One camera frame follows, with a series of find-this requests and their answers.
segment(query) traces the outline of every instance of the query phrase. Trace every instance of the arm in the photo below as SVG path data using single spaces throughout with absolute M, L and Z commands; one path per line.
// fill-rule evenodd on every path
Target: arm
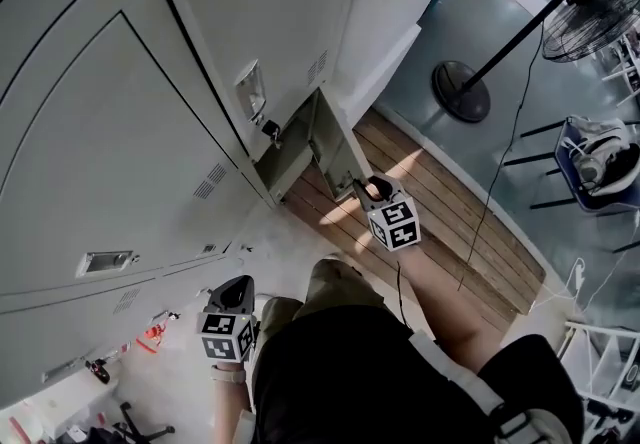
M 451 286 L 446 273 L 429 268 L 420 248 L 401 249 L 398 258 L 442 349 L 461 366 L 480 371 L 500 349 L 498 333 Z
M 216 367 L 222 371 L 242 371 L 244 363 L 218 362 Z M 214 444 L 231 444 L 242 410 L 251 410 L 247 384 L 238 385 L 219 380 L 215 380 L 213 384 L 215 421 L 213 442 Z

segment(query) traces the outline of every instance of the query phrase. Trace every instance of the wooden floor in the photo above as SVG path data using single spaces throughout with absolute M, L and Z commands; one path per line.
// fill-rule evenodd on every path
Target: wooden floor
M 461 293 L 501 332 L 517 313 L 527 314 L 544 271 L 490 211 L 471 253 L 483 201 L 375 111 L 369 110 L 354 130 L 372 168 L 399 179 L 414 198 L 423 234 L 420 246 L 430 266 L 447 272 L 456 287 L 462 281 Z M 336 204 L 319 171 L 311 165 L 285 200 L 298 218 L 396 288 L 395 255 L 371 235 L 357 199 Z M 404 279 L 401 289 L 413 297 Z

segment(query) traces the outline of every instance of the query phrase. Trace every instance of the black shirt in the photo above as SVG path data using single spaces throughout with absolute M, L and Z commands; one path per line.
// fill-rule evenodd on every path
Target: black shirt
M 286 326 L 258 363 L 255 441 L 493 443 L 484 414 L 424 360 L 410 335 L 387 311 L 364 306 Z M 543 337 L 510 344 L 479 376 L 512 406 L 552 412 L 580 442 L 580 398 Z

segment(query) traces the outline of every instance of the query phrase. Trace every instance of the fan base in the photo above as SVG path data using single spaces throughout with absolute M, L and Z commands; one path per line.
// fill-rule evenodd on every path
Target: fan base
M 464 94 L 457 94 L 474 74 L 471 67 L 457 61 L 440 62 L 431 74 L 431 86 L 440 106 L 453 117 L 471 123 L 482 121 L 491 110 L 491 96 L 482 80 Z

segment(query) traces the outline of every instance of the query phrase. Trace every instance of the fan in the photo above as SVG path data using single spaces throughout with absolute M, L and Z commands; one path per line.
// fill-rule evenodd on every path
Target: fan
M 439 63 L 431 82 L 440 105 L 465 122 L 483 120 L 491 109 L 491 97 L 482 78 L 560 5 L 565 7 L 546 30 L 542 52 L 554 62 L 570 62 L 598 51 L 640 18 L 640 0 L 551 0 L 479 71 L 462 62 Z

